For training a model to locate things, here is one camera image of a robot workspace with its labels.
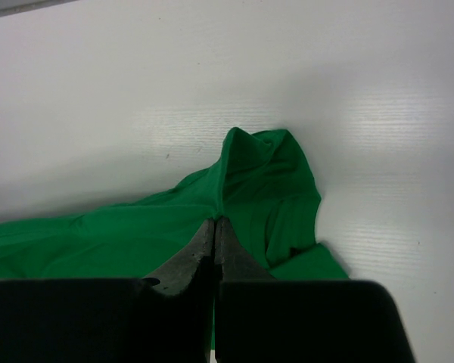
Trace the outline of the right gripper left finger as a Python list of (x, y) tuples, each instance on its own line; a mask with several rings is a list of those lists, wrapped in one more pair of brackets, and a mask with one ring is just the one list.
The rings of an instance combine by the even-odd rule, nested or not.
[(207, 362), (215, 223), (143, 278), (0, 281), (0, 362)]

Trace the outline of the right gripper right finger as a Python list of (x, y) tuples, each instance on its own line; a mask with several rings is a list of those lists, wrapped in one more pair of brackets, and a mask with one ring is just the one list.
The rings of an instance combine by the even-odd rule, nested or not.
[(396, 303), (373, 281), (275, 279), (216, 222), (218, 362), (414, 362)]

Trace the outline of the green t-shirt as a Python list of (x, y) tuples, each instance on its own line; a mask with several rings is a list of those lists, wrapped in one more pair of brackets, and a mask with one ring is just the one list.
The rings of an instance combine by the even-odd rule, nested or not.
[(0, 279), (138, 278), (179, 252), (206, 219), (230, 219), (242, 247), (281, 280), (345, 279), (317, 243), (321, 203), (285, 129), (231, 129), (219, 159), (174, 188), (91, 212), (0, 224)]

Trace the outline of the aluminium table edge rail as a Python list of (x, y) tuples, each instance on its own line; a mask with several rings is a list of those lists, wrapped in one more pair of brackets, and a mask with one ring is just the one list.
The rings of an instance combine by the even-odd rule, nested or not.
[(0, 0), (0, 17), (19, 14), (34, 9), (40, 1), (30, 0)]

